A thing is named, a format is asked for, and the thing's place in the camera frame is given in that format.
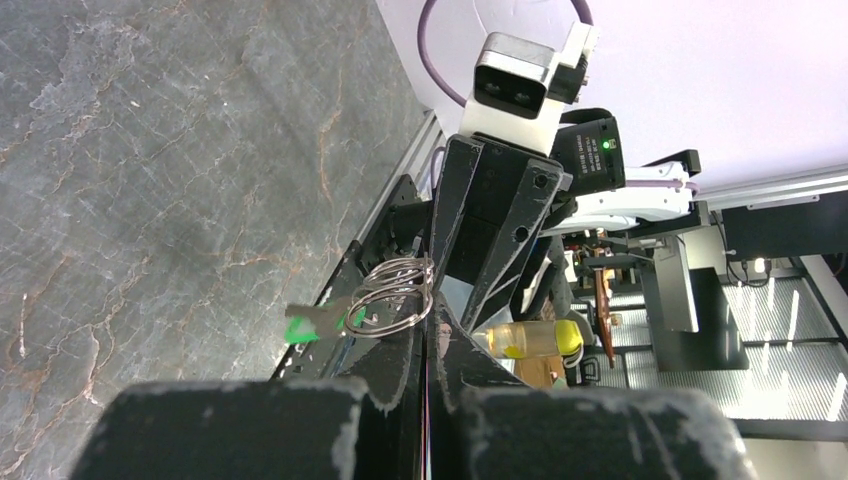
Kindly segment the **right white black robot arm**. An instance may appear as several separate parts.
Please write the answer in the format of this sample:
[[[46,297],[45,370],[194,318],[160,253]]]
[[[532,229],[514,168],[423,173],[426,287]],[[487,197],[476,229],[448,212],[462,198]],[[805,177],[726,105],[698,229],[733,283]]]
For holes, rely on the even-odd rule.
[[[510,304],[555,236],[610,230],[615,217],[632,229],[641,220],[668,223],[690,212],[691,190],[666,180],[638,180],[555,207],[556,198],[570,197],[561,188],[572,183],[558,160],[517,145],[485,135],[448,140],[423,247],[436,282],[448,275],[472,285],[457,316],[467,332]]]

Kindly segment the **key with green tag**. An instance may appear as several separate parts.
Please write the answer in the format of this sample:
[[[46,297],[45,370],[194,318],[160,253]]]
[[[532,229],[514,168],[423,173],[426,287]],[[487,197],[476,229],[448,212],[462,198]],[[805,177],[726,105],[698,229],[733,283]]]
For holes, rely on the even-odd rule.
[[[289,325],[284,333],[288,344],[302,344],[325,338],[337,338],[344,330],[345,318],[350,312],[352,298],[339,297],[325,305],[290,303],[284,315]]]

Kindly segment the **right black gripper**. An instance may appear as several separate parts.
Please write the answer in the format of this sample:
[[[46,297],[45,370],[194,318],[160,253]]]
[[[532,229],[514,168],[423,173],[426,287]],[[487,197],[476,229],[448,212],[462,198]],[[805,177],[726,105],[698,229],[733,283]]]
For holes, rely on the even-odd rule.
[[[588,136],[557,137],[551,156],[482,135],[453,135],[433,201],[429,257],[439,272],[472,285],[461,325],[520,305],[550,245],[542,231],[573,216],[581,195],[625,184],[619,153]]]

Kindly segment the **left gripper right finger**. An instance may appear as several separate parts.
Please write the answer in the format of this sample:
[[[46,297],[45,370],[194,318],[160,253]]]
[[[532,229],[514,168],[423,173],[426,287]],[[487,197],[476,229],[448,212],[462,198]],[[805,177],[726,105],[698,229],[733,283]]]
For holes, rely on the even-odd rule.
[[[693,390],[537,389],[471,338],[443,299],[427,321],[436,479],[752,479],[737,428]]]

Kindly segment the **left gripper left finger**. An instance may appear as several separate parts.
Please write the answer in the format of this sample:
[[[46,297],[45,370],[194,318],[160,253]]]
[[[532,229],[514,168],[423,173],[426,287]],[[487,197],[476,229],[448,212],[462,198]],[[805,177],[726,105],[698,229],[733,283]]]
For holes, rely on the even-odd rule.
[[[321,379],[153,382],[107,407],[75,479],[420,479],[420,327]]]

